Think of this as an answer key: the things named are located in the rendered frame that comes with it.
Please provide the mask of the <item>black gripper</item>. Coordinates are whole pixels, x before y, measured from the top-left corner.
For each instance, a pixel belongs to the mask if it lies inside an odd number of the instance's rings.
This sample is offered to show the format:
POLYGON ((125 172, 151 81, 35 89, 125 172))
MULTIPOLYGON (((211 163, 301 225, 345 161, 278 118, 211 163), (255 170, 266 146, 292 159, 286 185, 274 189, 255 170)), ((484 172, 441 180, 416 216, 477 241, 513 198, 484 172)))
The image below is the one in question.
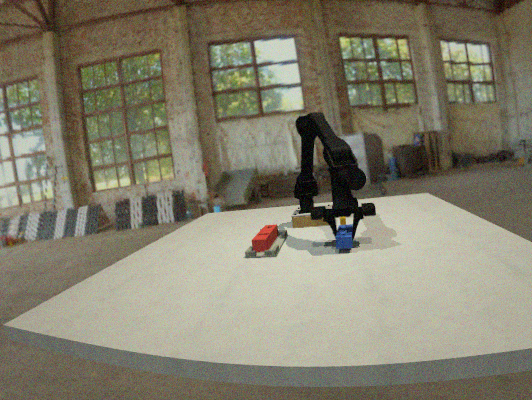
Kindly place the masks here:
MULTIPOLYGON (((335 196, 347 195, 346 192, 351 191, 352 189, 347 188, 332 188, 332 199, 335 200, 335 196)), ((350 193, 351 193, 350 192, 350 193)), ((355 233, 360 219, 363 219, 364 216, 376 215, 375 205, 373 203, 362 203, 362 207, 358 207, 358 211, 353 211, 353 229, 352 229, 352 239, 355 238, 355 233)), ((314 207, 311 211, 312 220, 320 220, 323 218, 323 222, 327 222, 336 236, 336 219, 333 213, 333 209, 326 209, 325 206, 314 207)))

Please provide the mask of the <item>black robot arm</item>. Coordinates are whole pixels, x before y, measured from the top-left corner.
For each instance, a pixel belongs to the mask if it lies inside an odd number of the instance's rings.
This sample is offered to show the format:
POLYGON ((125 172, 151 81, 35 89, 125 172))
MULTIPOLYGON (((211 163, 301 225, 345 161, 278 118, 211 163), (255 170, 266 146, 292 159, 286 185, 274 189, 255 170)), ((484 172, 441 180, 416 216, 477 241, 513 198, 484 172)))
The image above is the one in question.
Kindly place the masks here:
MULTIPOLYGON (((312 112, 300 116, 296 119, 295 125, 301 137, 302 151, 301 173, 297 177, 294 189, 294 196, 300 201, 299 214, 311 213, 314 209, 313 196, 317 196, 317 182, 312 171, 314 140, 317 136, 324 145, 324 160, 330 167, 328 172, 330 172, 331 188, 359 190, 364 187, 366 176, 359 169, 351 147, 344 139, 336 136, 323 113, 312 112)), ((353 211, 358 211, 357 198, 353 198, 350 192, 347 191, 347 195, 335 196, 332 206, 335 218, 348 218, 353 211)))

